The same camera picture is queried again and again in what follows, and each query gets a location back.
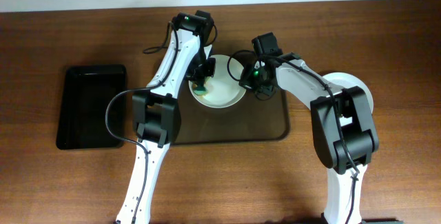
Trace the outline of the green yellow sponge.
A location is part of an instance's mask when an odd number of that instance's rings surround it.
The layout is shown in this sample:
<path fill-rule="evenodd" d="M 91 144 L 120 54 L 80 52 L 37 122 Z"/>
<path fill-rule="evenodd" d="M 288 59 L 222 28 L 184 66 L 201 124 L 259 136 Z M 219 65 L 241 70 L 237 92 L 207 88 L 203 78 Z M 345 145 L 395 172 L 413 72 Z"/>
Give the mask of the green yellow sponge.
<path fill-rule="evenodd" d="M 208 90 L 203 83 L 193 82 L 192 92 L 197 96 L 203 96 L 208 93 Z"/>

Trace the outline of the cream plastic plate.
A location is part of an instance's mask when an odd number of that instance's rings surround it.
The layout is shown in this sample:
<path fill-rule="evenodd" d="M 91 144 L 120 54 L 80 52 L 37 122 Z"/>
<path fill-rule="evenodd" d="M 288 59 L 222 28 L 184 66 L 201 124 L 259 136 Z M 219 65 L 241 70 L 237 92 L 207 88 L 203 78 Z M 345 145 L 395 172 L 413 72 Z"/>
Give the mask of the cream plastic plate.
<path fill-rule="evenodd" d="M 230 77 L 227 71 L 229 56 L 216 54 L 212 55 L 216 59 L 216 68 L 213 77 L 208 77 L 205 81 L 206 91 L 202 95 L 197 95 L 196 85 L 188 82 L 192 96 L 202 105 L 209 108 L 227 108 L 238 103 L 245 95 L 246 89 L 239 86 L 239 83 Z M 229 71 L 235 78 L 239 78 L 243 66 L 240 62 L 232 58 L 229 63 Z"/>

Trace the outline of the pale green plastic plate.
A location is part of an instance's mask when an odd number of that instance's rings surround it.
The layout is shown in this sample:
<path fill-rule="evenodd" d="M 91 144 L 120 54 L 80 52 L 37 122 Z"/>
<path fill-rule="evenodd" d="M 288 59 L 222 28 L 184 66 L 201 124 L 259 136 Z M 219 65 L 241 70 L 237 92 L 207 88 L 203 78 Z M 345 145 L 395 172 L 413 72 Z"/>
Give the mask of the pale green plastic plate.
<path fill-rule="evenodd" d="M 323 78 L 326 79 L 328 82 L 334 85 L 342 86 L 343 88 L 352 88 L 355 86 L 361 88 L 365 92 L 370 110 L 371 112 L 373 112 L 373 97 L 371 91 L 369 90 L 367 85 L 358 77 L 355 77 L 354 75 L 345 72 L 332 72 L 326 74 Z"/>

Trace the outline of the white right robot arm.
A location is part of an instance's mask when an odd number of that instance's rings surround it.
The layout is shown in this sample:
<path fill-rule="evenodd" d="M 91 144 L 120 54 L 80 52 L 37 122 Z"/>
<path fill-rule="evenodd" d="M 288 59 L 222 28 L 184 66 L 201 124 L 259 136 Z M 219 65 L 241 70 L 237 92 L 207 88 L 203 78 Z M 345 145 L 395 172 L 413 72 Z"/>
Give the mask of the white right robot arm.
<path fill-rule="evenodd" d="M 310 111 L 314 149 L 327 169 L 326 223 L 361 223 L 362 180 L 379 138 L 366 90 L 332 83 L 294 53 L 262 54 L 238 80 L 254 94 L 274 88 L 294 95 Z"/>

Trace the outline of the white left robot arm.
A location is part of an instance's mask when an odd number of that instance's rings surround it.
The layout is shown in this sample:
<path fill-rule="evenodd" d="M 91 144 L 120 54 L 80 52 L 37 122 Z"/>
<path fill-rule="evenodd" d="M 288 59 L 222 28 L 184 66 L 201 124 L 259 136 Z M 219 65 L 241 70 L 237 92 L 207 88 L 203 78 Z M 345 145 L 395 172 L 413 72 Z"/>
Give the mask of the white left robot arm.
<path fill-rule="evenodd" d="M 216 31 L 208 12 L 175 16 L 167 25 L 161 45 L 167 52 L 156 74 L 146 87 L 130 91 L 136 158 L 116 223 L 149 223 L 161 163 L 181 126 L 181 84 L 187 80 L 201 88 L 206 78 L 214 75 L 216 60 L 211 56 L 209 36 Z"/>

